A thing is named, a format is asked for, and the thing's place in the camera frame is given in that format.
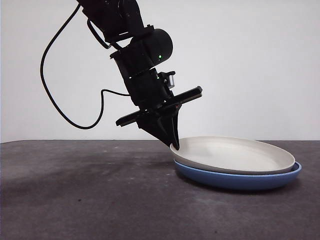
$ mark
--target dark gray table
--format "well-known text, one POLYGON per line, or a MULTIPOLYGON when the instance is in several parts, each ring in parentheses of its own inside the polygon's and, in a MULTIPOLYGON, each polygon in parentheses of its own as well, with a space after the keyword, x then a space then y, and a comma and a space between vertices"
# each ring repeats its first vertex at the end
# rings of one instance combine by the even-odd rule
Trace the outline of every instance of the dark gray table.
POLYGON ((270 141, 302 164, 263 192, 177 175, 159 141, 33 140, 1 144, 6 240, 320 239, 320 141, 270 141))

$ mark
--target white backdrop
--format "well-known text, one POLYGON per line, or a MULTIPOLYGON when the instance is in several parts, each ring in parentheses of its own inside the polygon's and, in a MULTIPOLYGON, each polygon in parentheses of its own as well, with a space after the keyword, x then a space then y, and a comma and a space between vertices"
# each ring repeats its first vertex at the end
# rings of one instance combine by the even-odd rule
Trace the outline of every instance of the white backdrop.
MULTIPOLYGON (((139 0, 145 25, 166 30, 173 54, 158 72, 176 71, 175 94, 202 86, 182 106, 180 137, 320 140, 320 1, 139 0)), ((136 123, 115 121, 137 110, 105 93, 94 129, 80 130, 54 109, 39 65, 75 0, 1 1, 1 142, 42 139, 154 139, 136 123)), ((126 92, 114 60, 78 12, 47 55, 44 75, 61 109, 91 125, 100 90, 126 92)))

